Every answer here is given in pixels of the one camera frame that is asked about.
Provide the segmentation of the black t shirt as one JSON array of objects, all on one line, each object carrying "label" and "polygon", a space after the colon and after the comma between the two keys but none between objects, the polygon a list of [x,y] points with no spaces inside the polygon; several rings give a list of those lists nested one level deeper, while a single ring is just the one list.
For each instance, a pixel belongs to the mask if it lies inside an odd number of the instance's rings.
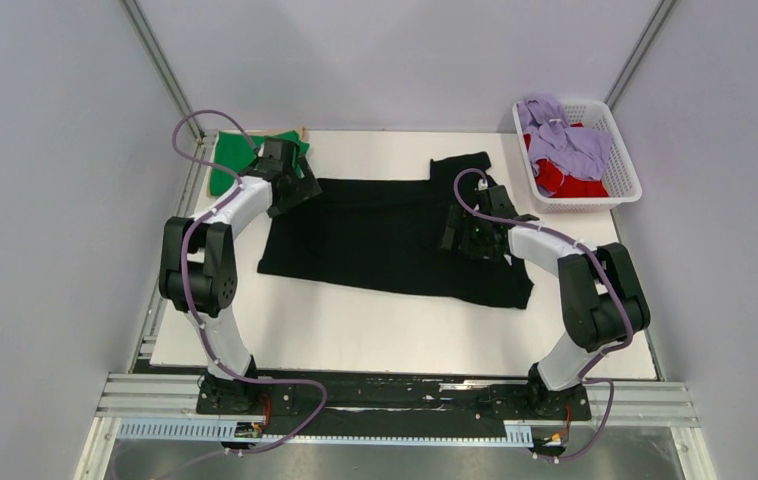
[{"label": "black t shirt", "polygon": [[533,282],[521,260],[478,260],[442,249],[451,207],[475,201],[487,153],[429,163],[426,180],[321,178],[320,195],[273,219],[260,274],[524,309]]}]

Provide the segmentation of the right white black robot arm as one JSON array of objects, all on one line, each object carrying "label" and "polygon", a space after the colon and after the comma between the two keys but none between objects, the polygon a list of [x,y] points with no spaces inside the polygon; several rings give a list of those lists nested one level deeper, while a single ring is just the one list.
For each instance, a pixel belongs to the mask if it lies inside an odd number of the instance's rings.
[{"label": "right white black robot arm", "polygon": [[567,410],[584,390],[587,374],[649,326],[648,303],[626,247],[590,246],[519,215],[506,189],[475,194],[476,203],[451,204],[441,247],[484,261],[518,259],[553,275],[559,285],[564,334],[528,372],[521,404],[539,417]]}]

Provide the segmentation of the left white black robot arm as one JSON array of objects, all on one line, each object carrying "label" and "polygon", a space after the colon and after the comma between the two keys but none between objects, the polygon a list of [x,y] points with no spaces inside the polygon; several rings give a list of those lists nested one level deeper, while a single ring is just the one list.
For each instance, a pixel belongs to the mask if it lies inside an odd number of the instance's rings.
[{"label": "left white black robot arm", "polygon": [[160,295],[185,314],[206,356],[197,410],[244,414],[261,400],[255,361],[232,309],[238,292],[235,240],[258,216],[279,216],[321,189],[299,145],[267,138],[248,166],[227,170],[231,186],[206,210],[164,226]]}]

